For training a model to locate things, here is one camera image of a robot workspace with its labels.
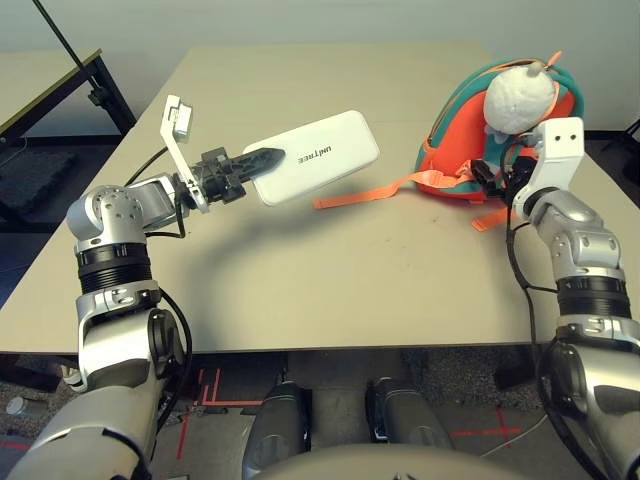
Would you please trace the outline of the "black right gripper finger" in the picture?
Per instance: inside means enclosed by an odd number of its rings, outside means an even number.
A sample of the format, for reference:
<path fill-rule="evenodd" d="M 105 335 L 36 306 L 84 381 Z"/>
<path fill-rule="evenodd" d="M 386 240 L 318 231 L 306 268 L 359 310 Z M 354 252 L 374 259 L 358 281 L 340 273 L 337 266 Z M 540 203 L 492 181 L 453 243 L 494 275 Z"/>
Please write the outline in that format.
<path fill-rule="evenodd" d="M 486 197 L 500 197 L 501 186 L 496 174 L 491 171 L 490 165 L 484 160 L 471 161 L 471 173 L 475 181 L 481 186 Z"/>

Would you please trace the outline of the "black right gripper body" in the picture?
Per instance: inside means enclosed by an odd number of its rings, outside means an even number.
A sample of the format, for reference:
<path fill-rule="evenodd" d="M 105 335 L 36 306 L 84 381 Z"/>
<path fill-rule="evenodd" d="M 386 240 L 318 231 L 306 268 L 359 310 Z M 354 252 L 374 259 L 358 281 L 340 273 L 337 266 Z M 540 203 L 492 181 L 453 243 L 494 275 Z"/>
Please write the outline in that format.
<path fill-rule="evenodd" d="M 499 186 L 502 193 L 518 192 L 529 182 L 536 166 L 537 160 L 534 157 L 514 157 L 509 151 L 505 151 L 500 158 Z"/>

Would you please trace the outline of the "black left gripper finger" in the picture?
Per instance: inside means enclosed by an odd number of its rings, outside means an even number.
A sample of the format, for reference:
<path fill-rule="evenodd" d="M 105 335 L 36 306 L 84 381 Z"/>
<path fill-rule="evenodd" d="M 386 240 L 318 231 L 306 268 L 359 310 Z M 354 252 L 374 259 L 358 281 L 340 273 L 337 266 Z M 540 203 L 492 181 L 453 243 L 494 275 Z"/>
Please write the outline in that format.
<path fill-rule="evenodd" d="M 257 177 L 276 168 L 286 153 L 282 149 L 261 147 L 243 155 L 243 175 Z"/>

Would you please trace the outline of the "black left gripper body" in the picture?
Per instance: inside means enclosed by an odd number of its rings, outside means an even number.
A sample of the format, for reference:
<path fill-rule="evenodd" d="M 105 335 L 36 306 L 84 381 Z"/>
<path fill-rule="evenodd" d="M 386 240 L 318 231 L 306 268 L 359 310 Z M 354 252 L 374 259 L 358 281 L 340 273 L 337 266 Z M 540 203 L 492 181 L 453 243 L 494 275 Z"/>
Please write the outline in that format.
<path fill-rule="evenodd" d="M 203 153 L 192 173 L 208 203 L 231 203 L 246 195 L 246 168 L 240 157 L 230 158 L 224 148 L 217 148 Z"/>

